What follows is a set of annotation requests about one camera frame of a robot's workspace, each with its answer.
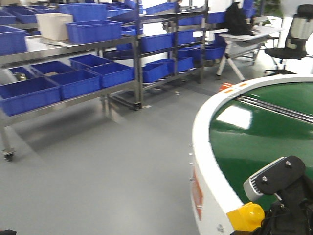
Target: chair backrest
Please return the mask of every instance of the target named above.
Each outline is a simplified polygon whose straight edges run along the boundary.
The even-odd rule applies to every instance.
[[[298,6],[286,38],[285,47],[297,50],[301,57],[307,54],[305,44],[313,33],[313,5]]]

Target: shelf caster wheel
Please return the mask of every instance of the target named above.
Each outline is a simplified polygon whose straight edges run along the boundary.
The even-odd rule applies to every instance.
[[[11,162],[12,159],[13,159],[13,156],[14,156],[14,153],[8,153],[8,154],[5,154],[5,155],[4,155],[4,159],[5,159],[7,162]]]
[[[138,110],[140,110],[140,109],[142,109],[142,104],[141,104],[141,103],[134,104],[134,110],[135,110],[135,111],[138,111]]]

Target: black backpack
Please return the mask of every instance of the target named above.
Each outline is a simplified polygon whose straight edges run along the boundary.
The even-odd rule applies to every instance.
[[[238,2],[231,4],[225,14],[225,27],[232,35],[252,35],[251,25],[247,24],[246,16],[238,7]]]

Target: white storage box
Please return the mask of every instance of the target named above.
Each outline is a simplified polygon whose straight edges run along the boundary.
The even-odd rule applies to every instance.
[[[37,14],[37,22],[41,35],[51,40],[67,40],[67,27],[65,23],[73,22],[73,16],[63,13]]]

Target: white table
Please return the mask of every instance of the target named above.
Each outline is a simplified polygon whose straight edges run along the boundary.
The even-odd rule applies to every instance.
[[[227,33],[220,34],[227,43],[224,56],[221,60],[217,75],[220,76],[223,72],[226,61],[230,64],[232,69],[235,71],[237,76],[241,81],[245,81],[245,77],[241,74],[232,59],[239,56],[246,55],[248,53],[259,51],[263,42],[268,39],[268,35],[276,32],[280,32],[282,28],[273,28],[268,26],[255,26],[254,29],[260,31],[260,34],[255,36],[251,35],[231,35]],[[253,55],[253,60],[255,61],[258,53]]]

